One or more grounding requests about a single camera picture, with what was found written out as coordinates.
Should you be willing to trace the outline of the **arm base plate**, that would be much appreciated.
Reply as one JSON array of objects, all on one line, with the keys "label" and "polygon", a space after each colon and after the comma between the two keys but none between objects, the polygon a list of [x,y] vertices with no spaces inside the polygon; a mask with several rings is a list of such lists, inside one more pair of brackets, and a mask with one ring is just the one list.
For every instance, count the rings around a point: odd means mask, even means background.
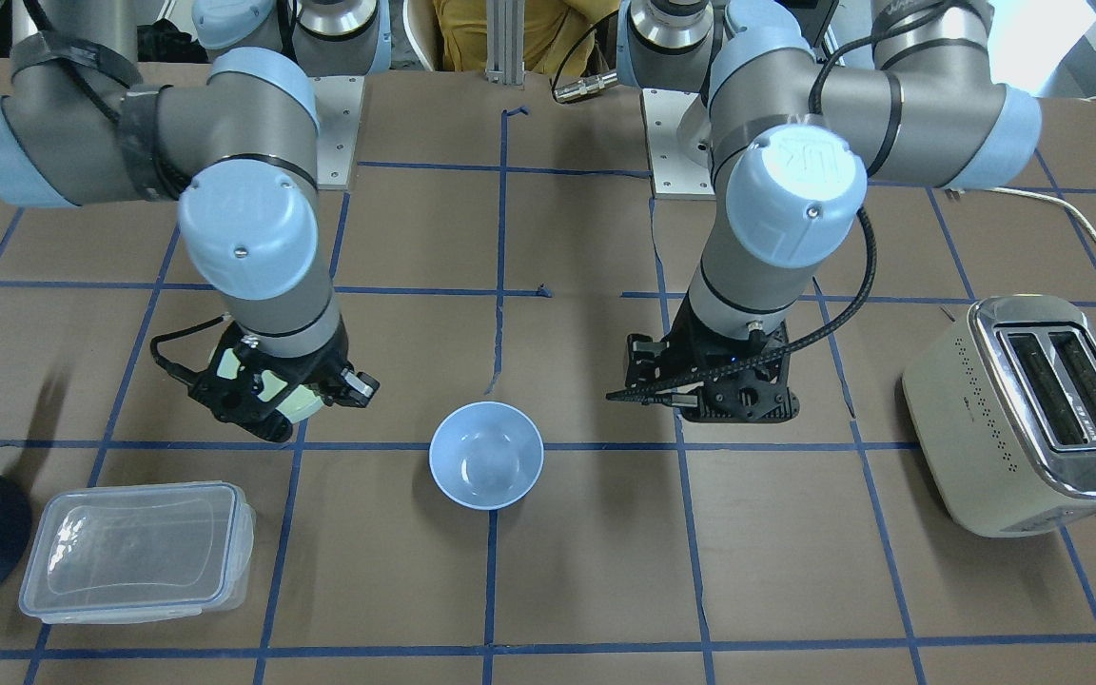
[{"label": "arm base plate", "polygon": [[696,92],[642,90],[646,144],[658,199],[713,198],[708,113]]},{"label": "arm base plate", "polygon": [[321,75],[310,78],[319,116],[317,184],[321,190],[349,191],[358,142],[362,75]]}]

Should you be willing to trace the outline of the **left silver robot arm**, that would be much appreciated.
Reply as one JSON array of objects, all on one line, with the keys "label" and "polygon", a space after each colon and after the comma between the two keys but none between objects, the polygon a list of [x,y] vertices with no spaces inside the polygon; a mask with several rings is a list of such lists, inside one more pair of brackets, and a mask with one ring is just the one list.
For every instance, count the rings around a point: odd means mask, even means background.
[{"label": "left silver robot arm", "polygon": [[875,1],[874,65],[819,62],[777,1],[623,1],[617,77],[695,92],[708,121],[713,229],[664,338],[627,340],[613,401],[696,423],[797,413],[789,356],[864,306],[877,243],[870,178],[940,189],[1013,181],[1041,111],[993,81],[987,1]]}]

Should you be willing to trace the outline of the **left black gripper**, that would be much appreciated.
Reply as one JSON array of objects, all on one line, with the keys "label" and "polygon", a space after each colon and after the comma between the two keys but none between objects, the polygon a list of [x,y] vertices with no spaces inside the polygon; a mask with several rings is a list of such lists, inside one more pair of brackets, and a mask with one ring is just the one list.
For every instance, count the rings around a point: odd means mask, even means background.
[{"label": "left black gripper", "polygon": [[764,359],[789,343],[785,324],[742,339],[706,328],[684,302],[666,336],[626,339],[626,399],[678,408],[693,423],[784,423],[800,412],[789,389],[789,354]]}]

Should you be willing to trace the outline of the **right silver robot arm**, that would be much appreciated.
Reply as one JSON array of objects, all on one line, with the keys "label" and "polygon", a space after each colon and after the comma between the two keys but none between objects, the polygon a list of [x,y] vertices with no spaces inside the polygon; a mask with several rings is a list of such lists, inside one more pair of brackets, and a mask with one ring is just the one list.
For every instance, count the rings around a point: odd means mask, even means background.
[{"label": "right silver robot arm", "polygon": [[[225,313],[149,354],[217,421],[284,442],[326,406],[363,408],[319,240],[317,75],[390,61],[380,1],[196,1],[204,85],[148,84],[129,1],[18,1],[0,96],[0,199],[31,208],[174,201],[191,263]],[[161,343],[218,323],[205,369]]]}]

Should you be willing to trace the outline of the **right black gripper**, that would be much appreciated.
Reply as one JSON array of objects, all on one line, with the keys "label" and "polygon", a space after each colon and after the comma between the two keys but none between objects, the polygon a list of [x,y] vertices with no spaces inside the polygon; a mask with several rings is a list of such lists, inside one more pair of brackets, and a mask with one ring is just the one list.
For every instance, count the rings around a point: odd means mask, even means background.
[{"label": "right black gripper", "polygon": [[326,406],[365,408],[380,383],[349,362],[349,335],[338,326],[312,354],[277,357],[226,327],[208,368],[189,373],[189,396],[222,423],[270,442],[292,439],[296,425]]}]

